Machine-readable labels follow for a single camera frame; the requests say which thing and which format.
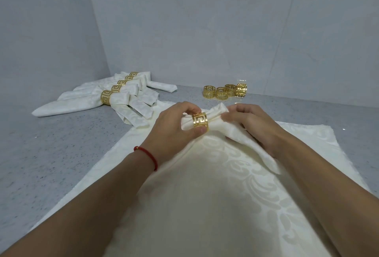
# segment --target person's right arm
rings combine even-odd
[[[309,200],[343,257],[379,256],[379,199],[282,129],[257,105],[238,103],[222,114],[236,121],[278,159]]]

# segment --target red bracelet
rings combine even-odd
[[[155,165],[154,171],[157,171],[158,170],[158,162],[154,158],[153,154],[151,154],[149,151],[147,151],[146,149],[144,149],[144,148],[142,148],[140,146],[135,146],[134,147],[134,151],[136,151],[137,149],[142,150],[144,153],[146,153],[148,155],[148,157],[151,158],[151,160],[154,162],[154,165]]]

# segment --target forearm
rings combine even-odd
[[[279,160],[341,255],[379,255],[379,200],[297,138],[282,148]]]
[[[139,150],[3,253],[9,256],[102,256],[154,164]]]

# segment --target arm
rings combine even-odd
[[[206,132],[205,127],[181,129],[183,112],[200,111],[198,106],[182,102],[161,112],[141,147],[153,154],[159,165],[170,160]],[[125,210],[153,170],[154,163],[143,151],[129,154],[1,257],[102,256]]]
[[[224,113],[278,159],[309,200],[343,257],[379,256],[379,199],[282,129],[259,106],[235,104]]]

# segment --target hand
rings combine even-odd
[[[236,121],[258,141],[272,157],[279,159],[285,141],[293,137],[278,125],[258,105],[237,103],[228,106],[229,112],[223,113],[224,121]]]
[[[190,102],[178,102],[159,114],[150,134],[141,147],[148,150],[158,162],[158,165],[170,160],[190,141],[206,132],[205,126],[190,130],[182,130],[180,121],[183,113],[196,114],[201,109]]]

